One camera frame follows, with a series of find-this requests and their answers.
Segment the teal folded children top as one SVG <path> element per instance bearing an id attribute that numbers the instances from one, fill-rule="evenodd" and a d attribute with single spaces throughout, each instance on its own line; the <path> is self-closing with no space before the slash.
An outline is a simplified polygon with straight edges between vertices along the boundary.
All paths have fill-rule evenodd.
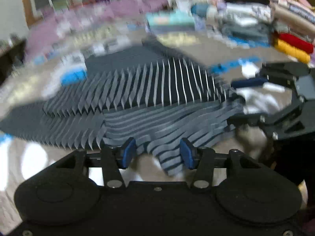
<path id="1" fill-rule="evenodd" d="M 190 14 L 182 11 L 147 13 L 145 18 L 147 29 L 153 34 L 195 30 L 194 18 Z"/>

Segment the brown Mickey Mouse blanket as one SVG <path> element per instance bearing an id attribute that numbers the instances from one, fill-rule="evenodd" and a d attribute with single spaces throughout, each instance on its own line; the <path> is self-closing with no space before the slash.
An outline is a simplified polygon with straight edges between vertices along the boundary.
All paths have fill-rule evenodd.
<path id="1" fill-rule="evenodd" d="M 287 60 L 285 55 L 272 48 L 244 49 L 217 34 L 199 35 L 198 38 L 198 43 L 181 45 L 181 49 L 200 58 L 210 67 L 220 69 L 225 79 L 250 77 L 257 72 L 264 60 Z M 1 100 L 1 114 L 5 114 L 20 101 L 36 100 L 54 94 L 60 87 L 61 77 L 70 70 L 71 66 L 64 65 L 60 58 L 55 58 L 36 68 L 21 71 L 19 76 L 9 79 L 2 89 L 6 97 Z M 251 110 L 276 111 L 288 104 L 289 91 L 281 91 L 279 87 L 273 86 L 263 90 L 246 91 L 246 97 Z M 266 144 L 261 131 L 249 129 L 241 131 L 237 139 L 220 142 L 216 149 L 224 152 L 231 147 L 238 147 L 256 157 L 266 150 Z M 3 233 L 10 232 L 21 221 L 13 201 L 17 186 L 66 154 L 67 150 L 64 149 L 44 147 L 17 138 L 7 137 L 1 142 Z M 189 172 L 174 177 L 167 176 L 158 161 L 148 155 L 137 158 L 131 168 L 123 171 L 122 176 L 126 183 L 143 180 L 175 182 L 192 178 Z"/>

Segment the dark wooden side desk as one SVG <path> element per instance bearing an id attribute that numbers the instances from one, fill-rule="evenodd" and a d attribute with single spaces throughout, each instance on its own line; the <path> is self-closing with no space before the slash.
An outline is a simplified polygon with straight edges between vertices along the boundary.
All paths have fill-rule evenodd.
<path id="1" fill-rule="evenodd" d="M 1 51 L 1 85 L 10 76 L 15 62 L 23 62 L 25 57 L 26 39 L 22 39 L 9 47 L 6 51 Z"/>

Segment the purple floral duvet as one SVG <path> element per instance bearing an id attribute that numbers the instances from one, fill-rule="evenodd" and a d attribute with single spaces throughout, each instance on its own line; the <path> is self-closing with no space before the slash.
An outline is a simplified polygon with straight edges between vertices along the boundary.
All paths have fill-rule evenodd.
<path id="1" fill-rule="evenodd" d="M 54 43 L 64 39 L 71 30 L 79 32 L 94 24 L 112 21 L 115 18 L 157 12 L 167 4 L 167 0 L 114 0 L 109 4 L 96 3 L 52 13 L 31 27 L 26 41 L 24 61 L 29 62 L 47 53 Z"/>

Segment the white folded clothes stack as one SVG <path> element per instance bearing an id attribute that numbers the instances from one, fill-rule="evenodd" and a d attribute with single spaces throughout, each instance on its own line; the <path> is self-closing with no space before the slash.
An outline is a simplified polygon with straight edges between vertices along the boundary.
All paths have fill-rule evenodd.
<path id="1" fill-rule="evenodd" d="M 255 18 L 264 23 L 272 21 L 270 6 L 260 3 L 218 3 L 217 6 L 209 6 L 206 10 L 208 20 L 232 19 L 235 16 Z"/>

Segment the grey folded clothes stack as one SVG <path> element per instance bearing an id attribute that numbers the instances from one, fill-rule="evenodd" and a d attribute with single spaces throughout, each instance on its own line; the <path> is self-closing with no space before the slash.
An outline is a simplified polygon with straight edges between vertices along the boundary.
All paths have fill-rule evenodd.
<path id="1" fill-rule="evenodd" d="M 219 20 L 218 28 L 223 35 L 244 41 L 270 44 L 272 39 L 273 27 L 270 23 L 258 22 L 242 26 L 235 21 Z"/>

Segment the black white striped garment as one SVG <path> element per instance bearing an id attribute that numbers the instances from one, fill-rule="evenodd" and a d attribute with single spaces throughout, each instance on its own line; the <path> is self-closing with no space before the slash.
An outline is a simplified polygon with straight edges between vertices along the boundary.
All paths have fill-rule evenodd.
<path id="1" fill-rule="evenodd" d="M 13 108 L 1 120 L 12 136 L 69 149 L 119 147 L 156 157 L 170 176 L 184 169 L 179 145 L 212 147 L 234 132 L 228 119 L 244 99 L 205 66 L 157 40 L 90 56 L 92 73 L 51 98 Z"/>

